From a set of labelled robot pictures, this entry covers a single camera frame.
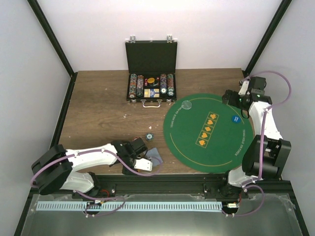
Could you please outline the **blue small blind button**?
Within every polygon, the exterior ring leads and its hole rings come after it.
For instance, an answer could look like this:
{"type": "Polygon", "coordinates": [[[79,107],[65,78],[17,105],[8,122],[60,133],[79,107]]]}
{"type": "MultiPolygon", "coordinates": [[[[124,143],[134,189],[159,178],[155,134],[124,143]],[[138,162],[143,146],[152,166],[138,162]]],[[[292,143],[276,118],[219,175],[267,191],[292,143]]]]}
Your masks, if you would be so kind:
{"type": "Polygon", "coordinates": [[[242,121],[239,115],[233,115],[231,120],[233,123],[240,123],[242,121]]]}

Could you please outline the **blue poker chip stack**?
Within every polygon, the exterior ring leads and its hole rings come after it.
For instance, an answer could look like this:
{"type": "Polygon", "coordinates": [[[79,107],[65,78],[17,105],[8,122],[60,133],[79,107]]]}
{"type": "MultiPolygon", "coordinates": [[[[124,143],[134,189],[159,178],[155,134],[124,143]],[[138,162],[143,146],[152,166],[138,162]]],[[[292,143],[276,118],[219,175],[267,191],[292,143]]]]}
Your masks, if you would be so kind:
{"type": "Polygon", "coordinates": [[[145,139],[146,139],[147,142],[151,142],[154,139],[153,133],[147,133],[145,135],[145,139]]]}

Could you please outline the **clear dealer button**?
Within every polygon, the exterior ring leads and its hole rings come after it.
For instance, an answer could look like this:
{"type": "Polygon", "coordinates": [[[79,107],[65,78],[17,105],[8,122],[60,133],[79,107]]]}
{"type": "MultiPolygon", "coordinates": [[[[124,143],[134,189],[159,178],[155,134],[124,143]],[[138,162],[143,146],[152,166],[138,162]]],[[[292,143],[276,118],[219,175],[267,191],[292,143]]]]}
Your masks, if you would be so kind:
{"type": "Polygon", "coordinates": [[[192,102],[189,100],[185,100],[182,102],[181,107],[184,110],[190,110],[192,108],[192,102]]]}

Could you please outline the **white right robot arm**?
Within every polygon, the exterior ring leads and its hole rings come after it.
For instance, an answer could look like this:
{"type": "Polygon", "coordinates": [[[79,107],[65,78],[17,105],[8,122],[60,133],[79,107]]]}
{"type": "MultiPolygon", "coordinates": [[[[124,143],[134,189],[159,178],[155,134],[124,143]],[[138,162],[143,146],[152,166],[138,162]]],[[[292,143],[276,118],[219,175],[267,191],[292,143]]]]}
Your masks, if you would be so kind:
{"type": "Polygon", "coordinates": [[[219,185],[219,193],[224,198],[232,197],[236,187],[280,178],[291,151],[291,143],[283,139],[273,118],[272,109],[276,104],[265,94],[266,79],[258,75],[247,76],[239,84],[240,90],[228,89],[222,102],[247,112],[255,136],[243,156],[241,167],[229,171],[227,181],[219,185]]]}

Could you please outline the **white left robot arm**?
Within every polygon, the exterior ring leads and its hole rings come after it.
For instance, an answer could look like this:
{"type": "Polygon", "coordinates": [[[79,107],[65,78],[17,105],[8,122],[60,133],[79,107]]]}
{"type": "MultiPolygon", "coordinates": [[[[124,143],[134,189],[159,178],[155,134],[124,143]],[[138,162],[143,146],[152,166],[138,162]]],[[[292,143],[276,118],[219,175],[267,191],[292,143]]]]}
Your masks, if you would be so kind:
{"type": "Polygon", "coordinates": [[[32,164],[31,186],[41,195],[72,190],[94,199],[101,192],[101,184],[95,173],[82,173],[81,170],[122,164],[124,175],[134,174],[137,170],[149,172],[153,164],[145,156],[147,151],[141,138],[131,142],[116,140],[86,149],[65,149],[63,145],[55,145],[32,164]]]}

